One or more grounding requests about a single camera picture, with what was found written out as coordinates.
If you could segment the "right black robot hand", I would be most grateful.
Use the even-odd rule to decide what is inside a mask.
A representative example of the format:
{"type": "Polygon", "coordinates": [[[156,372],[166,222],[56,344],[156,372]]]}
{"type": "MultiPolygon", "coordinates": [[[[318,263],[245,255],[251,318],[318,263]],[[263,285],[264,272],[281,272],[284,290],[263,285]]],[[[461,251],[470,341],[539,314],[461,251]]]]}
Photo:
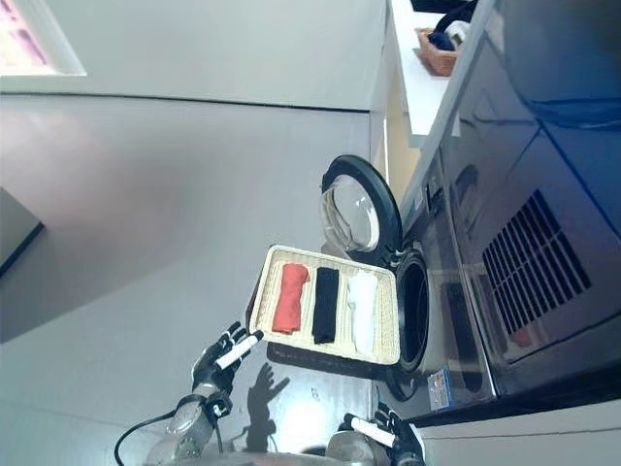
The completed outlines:
{"type": "Polygon", "coordinates": [[[363,434],[383,447],[391,465],[426,464],[424,446],[415,429],[382,402],[378,403],[375,416],[371,420],[345,414],[343,427],[363,434]]]}

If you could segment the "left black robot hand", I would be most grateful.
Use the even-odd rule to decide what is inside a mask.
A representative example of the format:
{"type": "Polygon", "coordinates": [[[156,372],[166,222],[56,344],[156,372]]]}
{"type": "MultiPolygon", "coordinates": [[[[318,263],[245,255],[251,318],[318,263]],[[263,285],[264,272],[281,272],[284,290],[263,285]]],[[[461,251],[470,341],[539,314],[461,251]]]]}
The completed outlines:
{"type": "Polygon", "coordinates": [[[192,389],[211,385],[230,394],[235,373],[263,337],[261,330],[249,333],[239,321],[235,321],[195,361],[192,367],[192,389]]]}

